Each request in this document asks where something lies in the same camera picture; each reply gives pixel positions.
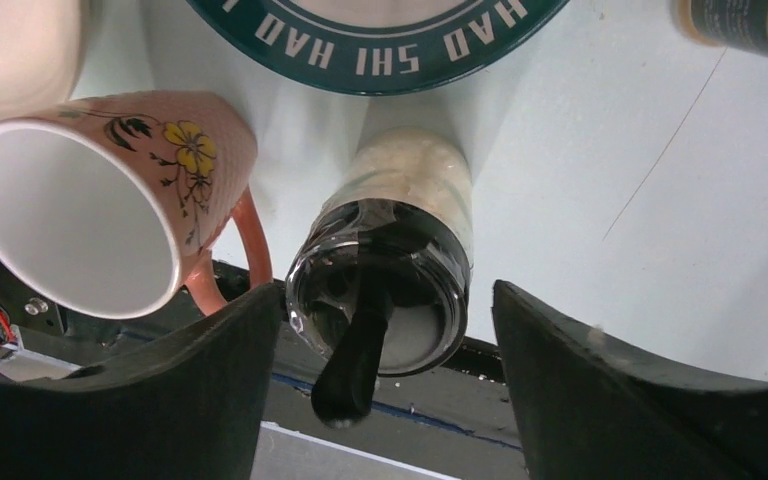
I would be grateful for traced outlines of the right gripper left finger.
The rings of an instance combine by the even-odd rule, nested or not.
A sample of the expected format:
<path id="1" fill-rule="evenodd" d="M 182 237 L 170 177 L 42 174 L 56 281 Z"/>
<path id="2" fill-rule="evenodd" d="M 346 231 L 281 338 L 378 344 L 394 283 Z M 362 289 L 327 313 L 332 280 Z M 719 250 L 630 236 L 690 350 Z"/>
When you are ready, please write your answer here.
<path id="1" fill-rule="evenodd" d="M 65 378 L 0 380 L 0 479 L 246 479 L 281 289 Z"/>

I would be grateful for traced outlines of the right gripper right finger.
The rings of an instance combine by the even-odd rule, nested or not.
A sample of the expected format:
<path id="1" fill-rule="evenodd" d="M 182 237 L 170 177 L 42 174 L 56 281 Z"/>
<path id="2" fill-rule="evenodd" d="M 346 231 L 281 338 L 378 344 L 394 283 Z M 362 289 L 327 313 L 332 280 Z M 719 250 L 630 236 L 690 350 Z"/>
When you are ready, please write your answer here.
<path id="1" fill-rule="evenodd" d="M 768 382 L 648 352 L 504 280 L 492 317 L 531 478 L 768 479 Z"/>

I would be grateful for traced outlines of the black lid spice jar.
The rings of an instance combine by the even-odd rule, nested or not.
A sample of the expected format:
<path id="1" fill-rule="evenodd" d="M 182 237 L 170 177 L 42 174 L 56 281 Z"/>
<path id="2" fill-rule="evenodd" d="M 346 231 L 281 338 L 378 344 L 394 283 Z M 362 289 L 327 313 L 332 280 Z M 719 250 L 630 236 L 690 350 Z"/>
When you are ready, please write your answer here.
<path id="1" fill-rule="evenodd" d="M 435 368 L 461 345 L 473 267 L 472 175 L 419 127 L 372 137 L 323 204 L 285 280 L 295 332 L 325 360 L 316 417 L 347 428 L 378 379 Z"/>

